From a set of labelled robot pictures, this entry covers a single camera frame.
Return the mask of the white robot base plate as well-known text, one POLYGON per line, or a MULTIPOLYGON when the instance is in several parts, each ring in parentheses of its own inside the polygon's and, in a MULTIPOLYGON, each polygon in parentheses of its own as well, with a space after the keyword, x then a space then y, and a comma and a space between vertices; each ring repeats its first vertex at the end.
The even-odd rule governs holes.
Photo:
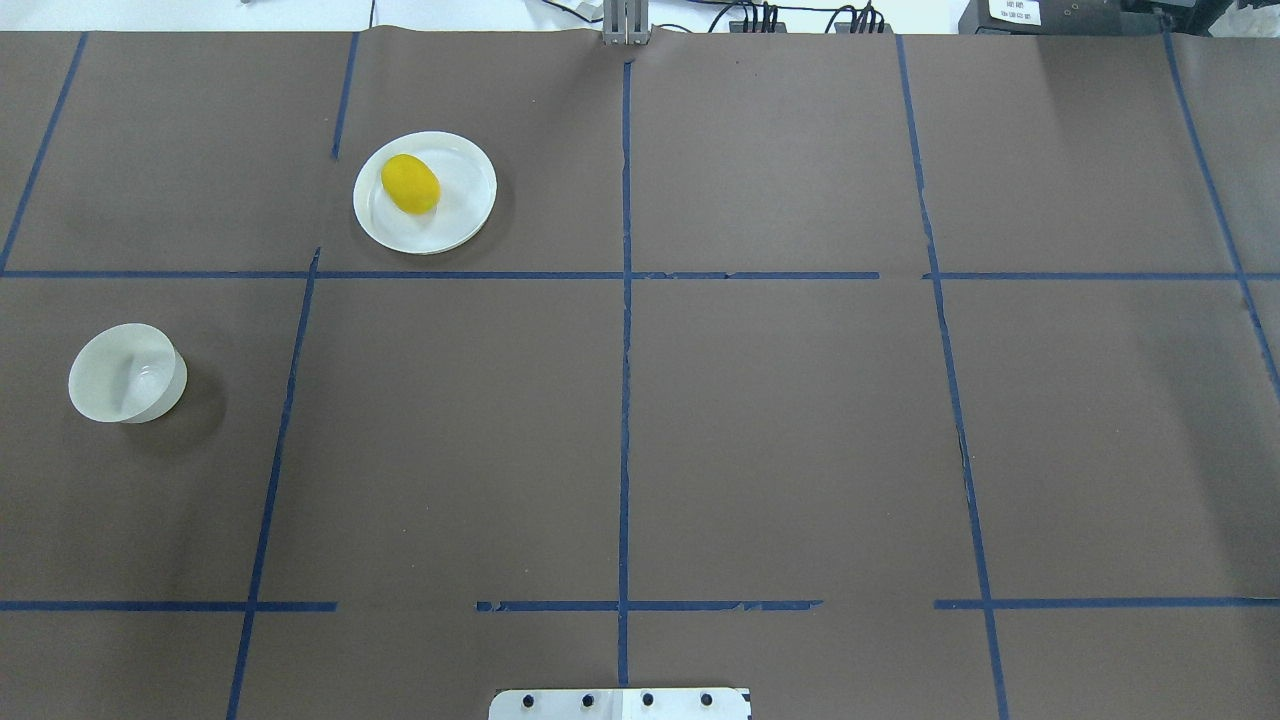
POLYGON ((509 689, 489 719, 751 719, 750 691, 731 687, 509 689))

